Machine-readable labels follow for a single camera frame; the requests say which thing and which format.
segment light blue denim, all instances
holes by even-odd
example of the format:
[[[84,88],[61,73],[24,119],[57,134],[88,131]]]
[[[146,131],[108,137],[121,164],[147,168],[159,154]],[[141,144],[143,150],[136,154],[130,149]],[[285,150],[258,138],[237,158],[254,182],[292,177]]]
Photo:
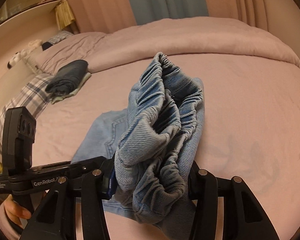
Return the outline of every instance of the light blue denim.
[[[204,120],[203,84],[157,53],[129,95],[128,109],[98,117],[73,162],[115,151],[118,189],[105,211],[189,237],[195,206],[187,178]]]

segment pink sleeve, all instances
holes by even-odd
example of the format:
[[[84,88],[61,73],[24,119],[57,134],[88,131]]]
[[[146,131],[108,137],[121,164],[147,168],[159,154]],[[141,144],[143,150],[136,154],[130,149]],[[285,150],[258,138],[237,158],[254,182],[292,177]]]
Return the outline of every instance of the pink sleeve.
[[[10,226],[4,211],[3,203],[0,205],[0,229],[9,240],[18,240],[20,235]]]

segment camera lens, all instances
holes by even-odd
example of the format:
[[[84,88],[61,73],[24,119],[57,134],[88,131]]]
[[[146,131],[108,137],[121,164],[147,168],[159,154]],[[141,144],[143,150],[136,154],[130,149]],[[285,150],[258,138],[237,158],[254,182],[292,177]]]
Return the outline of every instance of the camera lens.
[[[28,123],[28,135],[30,135],[30,133],[31,133],[31,124],[30,123]]]
[[[23,120],[22,122],[22,131],[24,132],[26,130],[26,120]]]

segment hand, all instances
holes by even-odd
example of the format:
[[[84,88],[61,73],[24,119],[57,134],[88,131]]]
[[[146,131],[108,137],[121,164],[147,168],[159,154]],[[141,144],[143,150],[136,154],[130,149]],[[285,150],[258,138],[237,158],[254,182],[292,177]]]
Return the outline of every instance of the hand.
[[[23,228],[20,218],[30,219],[31,213],[29,210],[20,206],[17,202],[13,201],[12,195],[9,195],[7,199],[3,202],[4,208],[6,210],[7,216],[12,222]]]

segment yellow tassel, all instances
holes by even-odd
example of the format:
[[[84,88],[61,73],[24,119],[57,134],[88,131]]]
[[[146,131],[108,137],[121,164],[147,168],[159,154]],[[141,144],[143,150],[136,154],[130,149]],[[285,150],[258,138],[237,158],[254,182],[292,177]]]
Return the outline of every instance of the yellow tassel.
[[[59,30],[75,22],[74,15],[67,0],[62,0],[61,3],[56,6],[55,12]]]

